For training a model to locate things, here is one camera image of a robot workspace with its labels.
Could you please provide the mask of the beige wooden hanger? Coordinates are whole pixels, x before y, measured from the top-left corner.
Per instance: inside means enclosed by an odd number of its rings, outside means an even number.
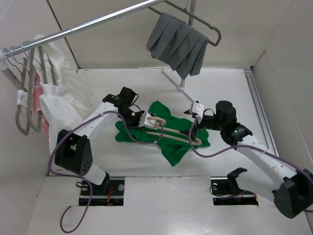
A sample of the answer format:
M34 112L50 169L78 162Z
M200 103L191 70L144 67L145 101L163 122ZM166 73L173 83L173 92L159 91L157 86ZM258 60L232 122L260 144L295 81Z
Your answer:
M166 120L162 119L162 121L163 123L160 125L160 127L158 127L156 130L148 128L146 133L149 135L172 139L183 143L189 143L189 140L187 139L188 136L186 134L183 134L175 129L164 127Z

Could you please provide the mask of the green t shirt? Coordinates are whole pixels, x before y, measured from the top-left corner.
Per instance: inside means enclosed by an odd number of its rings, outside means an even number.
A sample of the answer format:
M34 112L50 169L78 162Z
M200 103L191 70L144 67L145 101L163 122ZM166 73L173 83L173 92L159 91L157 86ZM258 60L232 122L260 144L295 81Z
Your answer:
M192 122L185 118L178 118L171 114L171 111L167 106L160 101L155 101L151 104L149 112L153 113L159 118L166 121L163 126L163 136L152 135L151 133L160 133L160 130L143 129L143 130L129 130L132 137L129 137L122 121L118 121L115 127L118 130L118 134L115 136L117 142L133 142L136 139L139 142L152 142L158 145L161 149L162 155L170 163L171 166L177 165L183 156L191 149L186 135L180 135L168 131L174 129L177 131L189 131Z

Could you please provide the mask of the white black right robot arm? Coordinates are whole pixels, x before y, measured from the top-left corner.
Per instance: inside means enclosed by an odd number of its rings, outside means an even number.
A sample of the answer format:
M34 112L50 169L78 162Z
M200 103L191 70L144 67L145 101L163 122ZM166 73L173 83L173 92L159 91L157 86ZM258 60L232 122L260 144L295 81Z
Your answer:
M228 195L241 195L246 191L256 193L271 201L281 214L295 218L301 212L310 212L313 204L313 175L307 169L275 156L264 147L247 127L237 121L237 112L229 101L219 101L213 115L198 101L193 102L185 114L194 122L187 131L188 140L196 137L197 130L219 131L228 149L250 159L269 178L254 179L248 169L239 167L228 173Z

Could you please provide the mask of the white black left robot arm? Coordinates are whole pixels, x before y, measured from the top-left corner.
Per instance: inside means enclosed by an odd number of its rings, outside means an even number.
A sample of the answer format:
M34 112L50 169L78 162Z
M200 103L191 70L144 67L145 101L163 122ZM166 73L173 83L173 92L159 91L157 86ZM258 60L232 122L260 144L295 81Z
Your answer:
M119 117L123 117L128 128L138 127L144 112L130 109L138 97L132 89L123 87L118 95L104 97L98 108L84 121L85 125L76 127L74 132L60 131L54 163L89 181L98 194L106 193L110 176L93 163L91 144L110 122Z

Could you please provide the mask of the grey cloth on hanger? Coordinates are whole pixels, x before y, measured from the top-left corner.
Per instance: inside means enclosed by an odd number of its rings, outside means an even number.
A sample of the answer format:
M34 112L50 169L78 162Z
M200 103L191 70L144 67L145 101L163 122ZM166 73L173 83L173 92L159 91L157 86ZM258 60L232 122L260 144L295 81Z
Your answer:
M186 79L187 76L195 76L200 74L206 47L208 45L208 37L192 27L192 33L188 33L187 37L191 38L191 51L188 52L184 39L181 43L181 38L185 35L183 32L184 25L179 28L179 31L175 33L173 39L165 47L161 46L159 42L156 46L152 46L150 50L151 56L158 59L170 68L178 73L181 79Z

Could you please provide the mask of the grey plastic hanger with cloth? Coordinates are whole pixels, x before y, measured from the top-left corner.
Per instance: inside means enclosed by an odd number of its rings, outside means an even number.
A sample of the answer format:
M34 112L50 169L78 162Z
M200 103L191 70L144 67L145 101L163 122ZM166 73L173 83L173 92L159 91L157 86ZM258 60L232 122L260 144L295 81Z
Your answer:
M212 30L215 30L218 34L218 39L216 42L211 41L210 39L208 40L208 44L217 47L222 39L222 35L221 32L216 28L213 27L212 25L210 25L209 23L205 22L204 20L202 20L201 18L195 16L194 14L190 13L186 8L181 8L178 5L165 0L164 1L166 4L176 8L177 10L185 13L186 15L188 15L190 18L195 19L196 21L199 21L200 23L206 25L207 27L209 27ZM187 26L186 22L176 18L175 16L172 16L170 14L167 14L165 12L159 12L156 9L152 8L152 7L148 7L148 9L156 12L157 14L160 15L149 39L148 42L146 44L146 48L147 50L150 50L152 48L152 46L156 46L156 43L159 42L161 43L161 46L167 46L170 41L173 39L174 35L176 32L179 31L179 28L181 26L184 25L184 28L182 29L184 32L184 36L181 38L181 41L178 42L181 43L184 39L186 39L187 34L188 33L192 33L192 25Z

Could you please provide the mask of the grey empty hanger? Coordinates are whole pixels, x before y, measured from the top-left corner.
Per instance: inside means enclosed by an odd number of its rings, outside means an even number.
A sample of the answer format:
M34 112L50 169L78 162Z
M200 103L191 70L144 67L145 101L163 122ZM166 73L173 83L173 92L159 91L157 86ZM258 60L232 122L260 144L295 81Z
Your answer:
M27 121L26 122L26 127L23 128L20 122L20 116L22 113L22 109L27 109L27 96L28 96L28 91L25 87L25 80L26 80L26 73L28 72L27 70L27 60L23 59L23 63L18 62L14 57L13 59L17 64L22 65L22 70L20 70L15 64L12 64L8 56L5 53L6 48L4 49L4 57L6 60L9 62L11 66L14 66L18 72L21 75L21 80L19 80L14 73L10 70L10 68L7 66L6 69L2 71L2 73L6 76L6 78L14 85L14 87L17 89L17 110L15 114L15 124L17 129L25 136L29 134L30 131L30 124Z

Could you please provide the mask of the grey hanger with white garment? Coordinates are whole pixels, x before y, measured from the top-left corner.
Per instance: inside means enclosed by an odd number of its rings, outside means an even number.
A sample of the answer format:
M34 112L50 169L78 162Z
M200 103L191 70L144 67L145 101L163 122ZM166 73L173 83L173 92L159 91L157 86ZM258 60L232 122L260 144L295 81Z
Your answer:
M43 80L44 83L47 84L48 80L47 80L47 69L45 67L45 57L44 57L44 52L43 52L43 48L42 47L38 47L38 51L39 51L39 57L40 57L40 65L43 71ZM56 80L56 75L55 75L55 71L54 71L54 67L52 62L50 61L50 59L48 58L48 62L50 64L50 73L51 73L51 78L52 78L52 83L53 85L57 85L57 80Z

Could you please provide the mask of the grey hanger with pink garment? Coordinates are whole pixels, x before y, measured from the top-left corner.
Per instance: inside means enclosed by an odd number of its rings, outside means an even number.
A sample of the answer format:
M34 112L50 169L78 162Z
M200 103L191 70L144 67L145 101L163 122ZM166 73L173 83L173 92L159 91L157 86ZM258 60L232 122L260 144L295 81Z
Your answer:
M27 75L28 75L28 92L27 92L27 102L26 102L26 118L27 124L30 128L32 128L35 132L39 133L42 129L42 113L38 106L38 102L36 98L39 95L39 88L37 87L36 78L37 72L34 66L34 61L38 65L41 65L40 62L35 58L35 49L31 49L29 52L25 53L25 57L27 58L28 67L27 67Z

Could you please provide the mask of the white clothes rack base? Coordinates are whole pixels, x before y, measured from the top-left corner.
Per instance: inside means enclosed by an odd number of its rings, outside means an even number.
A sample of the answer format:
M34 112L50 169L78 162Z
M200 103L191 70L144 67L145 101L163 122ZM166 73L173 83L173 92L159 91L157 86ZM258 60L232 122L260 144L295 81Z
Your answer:
M196 101L195 95L187 88L185 80L181 79L176 71L171 68L163 68L162 73L176 86L178 92L184 94L191 102Z

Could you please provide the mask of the white garment on rack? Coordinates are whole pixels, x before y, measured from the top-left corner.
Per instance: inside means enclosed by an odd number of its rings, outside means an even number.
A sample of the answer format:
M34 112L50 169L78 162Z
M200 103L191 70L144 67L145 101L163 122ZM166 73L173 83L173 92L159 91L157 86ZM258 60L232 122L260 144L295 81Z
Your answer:
M42 113L49 124L49 151L52 152L57 144L61 130L71 130L80 125L95 110L91 100L94 97L91 86L83 79L70 64L63 51L54 43L43 45L47 80L43 80L41 65L34 61L43 94L40 96ZM35 58L40 62L39 51L35 49ZM53 64L57 85L53 85L50 64Z

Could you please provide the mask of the pink garment on rack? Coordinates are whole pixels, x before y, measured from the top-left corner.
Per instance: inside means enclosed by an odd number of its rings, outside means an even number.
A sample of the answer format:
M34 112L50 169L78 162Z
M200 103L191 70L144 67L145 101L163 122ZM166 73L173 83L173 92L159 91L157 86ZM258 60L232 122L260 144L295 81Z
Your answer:
M35 73L34 75L34 91L33 91L33 109L37 115L38 120L41 121L41 130L45 134L47 140L49 140L49 124L45 119L41 105L40 105L40 96L43 94L43 89L40 85L40 76Z

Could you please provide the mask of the silver clothes rack pole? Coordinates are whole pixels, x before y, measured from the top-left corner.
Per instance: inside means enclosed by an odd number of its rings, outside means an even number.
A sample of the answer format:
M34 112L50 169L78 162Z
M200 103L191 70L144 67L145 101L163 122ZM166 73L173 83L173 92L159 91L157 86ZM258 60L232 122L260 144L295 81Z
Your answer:
M189 8L189 13L191 13L191 14L194 14L195 13L195 9L196 9L196 3L197 3L197 1L196 0L190 0L190 1L188 1L188 2L190 2L190 8ZM194 22L194 19L190 16L189 17L189 20L188 20L188 24L190 25L190 27L192 27L193 26L193 22ZM185 46L188 46L187 47L187 49L188 49L188 52L190 52L191 51L191 48L193 47L193 46L190 46L191 44L191 38L188 36L187 38L187 41L185 41L184 42L184 45ZM182 92L182 91L184 91L186 89L186 84L185 84L185 80L184 79L181 79L181 81L180 81L180 84L179 84L179 86L178 86L178 90L180 91L180 92Z

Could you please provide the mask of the silver horizontal rack bar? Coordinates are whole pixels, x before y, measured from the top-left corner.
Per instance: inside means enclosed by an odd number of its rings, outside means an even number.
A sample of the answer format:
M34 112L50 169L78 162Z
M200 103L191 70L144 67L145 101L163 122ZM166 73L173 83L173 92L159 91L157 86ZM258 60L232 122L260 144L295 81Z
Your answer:
M43 46L45 44L57 41L59 39L68 37L70 35L79 33L81 31L90 29L92 27L104 24L106 22L115 20L117 18L129 15L131 13L137 12L139 10L148 8L150 6L154 6L156 4L162 3L164 2L164 0L147 0L141 3L138 3L136 5L121 9L119 11L110 13L108 15L102 16L100 18L85 22L85 23L81 23L79 25L76 26L72 26L68 29L64 29L52 34L49 34L47 36L41 37L39 39L30 41L30 42L26 42L26 43L22 43L19 46L14 46L12 49L3 49L0 52L0 63L3 64L5 63L10 57L13 57L15 55L24 53L26 51L35 49L37 47Z

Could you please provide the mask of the aluminium rail right side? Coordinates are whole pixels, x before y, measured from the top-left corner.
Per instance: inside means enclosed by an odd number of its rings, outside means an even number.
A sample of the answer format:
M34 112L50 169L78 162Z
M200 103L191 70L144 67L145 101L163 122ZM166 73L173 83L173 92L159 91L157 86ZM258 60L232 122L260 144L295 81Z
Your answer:
M264 140L266 142L266 146L269 148L269 150L275 154L276 156L279 156L279 153L277 151L277 147L269 126L269 122L256 86L256 82L252 73L252 69L244 69L244 75L246 77L246 81L250 90L250 94L253 100L253 104L256 110L257 118L259 120L259 124L262 130L262 136L264 137Z

